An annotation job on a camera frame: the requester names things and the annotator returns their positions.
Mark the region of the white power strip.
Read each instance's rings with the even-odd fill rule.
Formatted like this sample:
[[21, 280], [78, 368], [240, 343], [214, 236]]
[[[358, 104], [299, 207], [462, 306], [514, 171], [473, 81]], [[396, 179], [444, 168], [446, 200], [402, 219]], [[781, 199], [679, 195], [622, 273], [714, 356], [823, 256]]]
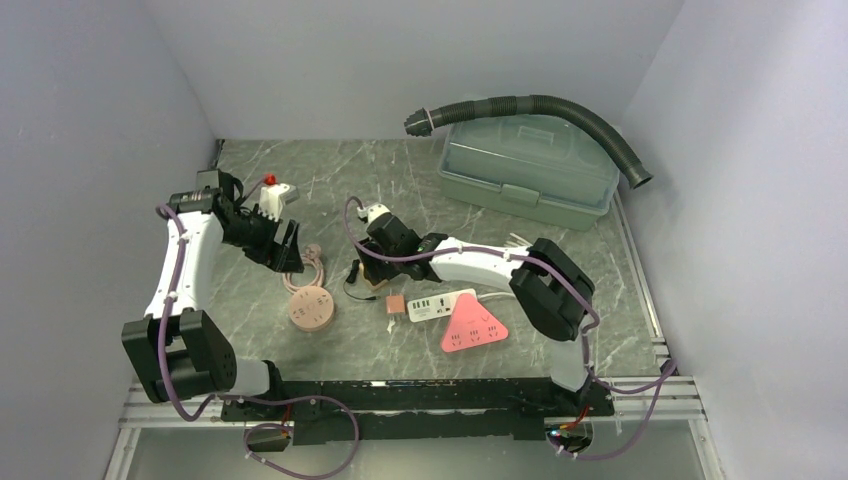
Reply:
[[406, 303], [407, 314], [412, 323], [450, 316], [459, 297], [465, 294], [471, 295], [473, 298], [477, 297], [476, 290], [469, 288], [414, 299]]

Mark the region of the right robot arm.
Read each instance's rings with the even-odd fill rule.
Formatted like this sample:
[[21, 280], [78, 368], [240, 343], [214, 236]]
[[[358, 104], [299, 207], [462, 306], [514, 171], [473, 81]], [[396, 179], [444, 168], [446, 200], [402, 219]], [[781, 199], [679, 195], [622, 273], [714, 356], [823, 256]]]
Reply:
[[583, 336], [594, 325], [594, 283], [553, 241], [493, 247], [442, 233], [418, 235], [382, 204], [360, 207], [366, 236], [356, 244], [373, 285], [406, 275], [415, 281], [465, 282], [511, 292], [530, 324], [551, 342], [551, 401], [574, 415], [590, 399]]

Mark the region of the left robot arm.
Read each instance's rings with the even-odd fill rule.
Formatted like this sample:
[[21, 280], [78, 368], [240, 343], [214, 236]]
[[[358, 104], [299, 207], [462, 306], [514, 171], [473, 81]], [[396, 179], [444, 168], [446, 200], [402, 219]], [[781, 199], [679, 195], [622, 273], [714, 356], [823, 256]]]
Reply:
[[167, 251], [154, 296], [142, 319], [123, 326], [121, 341], [153, 403], [203, 395], [248, 396], [248, 407], [264, 420], [279, 417], [286, 390], [275, 384], [267, 361], [240, 358], [206, 309], [219, 247], [239, 249], [275, 273], [304, 269], [299, 225], [282, 218], [297, 199], [295, 186], [272, 175], [258, 181], [259, 198], [235, 176], [218, 169], [198, 172], [196, 186], [174, 193], [158, 207], [167, 225]]

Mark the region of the round pink power socket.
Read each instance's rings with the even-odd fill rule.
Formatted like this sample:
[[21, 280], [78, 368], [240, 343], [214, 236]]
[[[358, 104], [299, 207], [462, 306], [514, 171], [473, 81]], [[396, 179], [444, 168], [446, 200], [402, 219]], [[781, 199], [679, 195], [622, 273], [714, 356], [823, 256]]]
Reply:
[[332, 295], [323, 287], [305, 286], [297, 290], [288, 302], [288, 316], [305, 332], [316, 332], [329, 326], [336, 311]]

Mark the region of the pink triangular power strip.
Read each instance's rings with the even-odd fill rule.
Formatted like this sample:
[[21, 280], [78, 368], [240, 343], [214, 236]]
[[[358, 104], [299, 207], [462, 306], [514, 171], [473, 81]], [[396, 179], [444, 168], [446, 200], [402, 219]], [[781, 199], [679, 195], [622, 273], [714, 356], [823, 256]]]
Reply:
[[508, 328], [475, 296], [461, 294], [452, 309], [440, 347], [445, 353], [455, 353], [503, 341], [508, 337]]

